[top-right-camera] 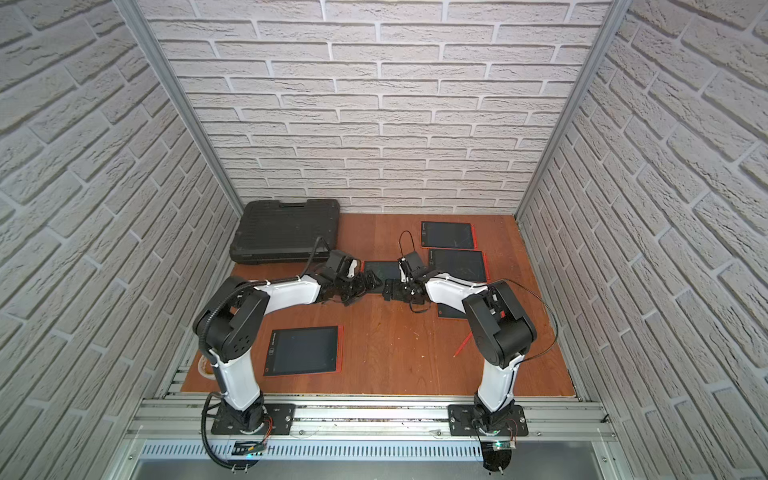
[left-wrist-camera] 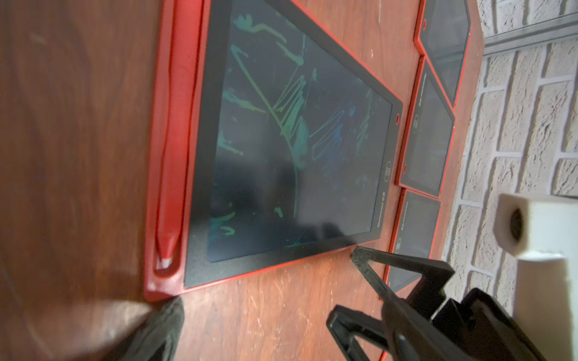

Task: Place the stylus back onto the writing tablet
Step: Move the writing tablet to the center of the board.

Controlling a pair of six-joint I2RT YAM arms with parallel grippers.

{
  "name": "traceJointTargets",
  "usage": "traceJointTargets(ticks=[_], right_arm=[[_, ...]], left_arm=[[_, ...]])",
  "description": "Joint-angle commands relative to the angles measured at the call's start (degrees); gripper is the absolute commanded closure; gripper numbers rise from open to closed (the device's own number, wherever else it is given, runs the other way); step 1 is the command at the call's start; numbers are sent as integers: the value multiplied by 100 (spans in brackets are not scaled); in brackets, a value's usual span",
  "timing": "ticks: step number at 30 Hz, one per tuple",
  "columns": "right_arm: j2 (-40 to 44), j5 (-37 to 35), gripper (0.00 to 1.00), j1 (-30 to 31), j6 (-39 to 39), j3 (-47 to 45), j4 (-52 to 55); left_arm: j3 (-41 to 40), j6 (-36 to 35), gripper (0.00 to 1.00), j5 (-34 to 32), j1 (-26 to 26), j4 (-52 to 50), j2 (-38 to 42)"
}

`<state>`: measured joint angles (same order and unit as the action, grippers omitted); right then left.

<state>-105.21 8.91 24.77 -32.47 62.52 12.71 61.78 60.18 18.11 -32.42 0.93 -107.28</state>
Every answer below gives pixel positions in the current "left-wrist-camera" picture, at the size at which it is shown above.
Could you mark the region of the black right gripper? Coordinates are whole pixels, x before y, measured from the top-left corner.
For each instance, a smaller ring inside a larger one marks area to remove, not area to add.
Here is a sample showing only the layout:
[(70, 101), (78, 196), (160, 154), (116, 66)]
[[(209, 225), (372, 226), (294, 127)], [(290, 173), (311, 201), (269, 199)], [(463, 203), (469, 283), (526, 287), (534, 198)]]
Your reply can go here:
[[(443, 289), (455, 273), (448, 263), (440, 260), (390, 254), (373, 248), (357, 247), (351, 259), (383, 302), (399, 297), (376, 274), (371, 262), (420, 274), (421, 279), (406, 303), (421, 316), (432, 316), (442, 305), (446, 299)], [(479, 288), (472, 289), (460, 302), (449, 299), (433, 318), (433, 325), (477, 360), (545, 359), (498, 301)], [(382, 321), (361, 311), (336, 305), (326, 326), (346, 360), (369, 360), (357, 338), (382, 351), (388, 350)]]

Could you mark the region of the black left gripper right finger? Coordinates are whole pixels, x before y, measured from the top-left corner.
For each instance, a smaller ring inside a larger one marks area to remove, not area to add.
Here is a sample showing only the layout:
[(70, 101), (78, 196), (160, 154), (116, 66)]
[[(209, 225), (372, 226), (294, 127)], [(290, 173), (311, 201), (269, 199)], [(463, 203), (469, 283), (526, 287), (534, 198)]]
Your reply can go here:
[(433, 324), (394, 294), (382, 297), (382, 323), (395, 360), (469, 360)]

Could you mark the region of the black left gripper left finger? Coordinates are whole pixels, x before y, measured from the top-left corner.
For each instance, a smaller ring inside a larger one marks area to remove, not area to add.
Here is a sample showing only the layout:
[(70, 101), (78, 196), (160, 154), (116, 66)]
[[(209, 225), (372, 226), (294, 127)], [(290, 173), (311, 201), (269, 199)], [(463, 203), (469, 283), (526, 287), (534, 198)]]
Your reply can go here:
[(174, 360), (185, 323), (181, 297), (166, 302), (102, 360)]

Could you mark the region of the red stylus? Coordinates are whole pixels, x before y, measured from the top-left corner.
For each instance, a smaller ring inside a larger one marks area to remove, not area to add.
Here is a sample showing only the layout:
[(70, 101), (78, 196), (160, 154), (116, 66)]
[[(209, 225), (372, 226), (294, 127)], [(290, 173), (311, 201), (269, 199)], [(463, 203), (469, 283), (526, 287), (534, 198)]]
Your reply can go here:
[(169, 109), (157, 220), (160, 267), (168, 269), (182, 230), (191, 106), (196, 83), (202, 1), (174, 4), (169, 56)]

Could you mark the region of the red tablet with green scribbles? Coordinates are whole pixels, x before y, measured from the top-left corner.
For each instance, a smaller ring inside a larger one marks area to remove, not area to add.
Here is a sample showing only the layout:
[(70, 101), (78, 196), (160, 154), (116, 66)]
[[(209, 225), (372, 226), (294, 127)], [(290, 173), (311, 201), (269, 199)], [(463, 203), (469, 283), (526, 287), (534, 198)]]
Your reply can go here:
[(396, 184), (434, 199), (442, 195), (455, 116), (427, 57), (418, 63)]

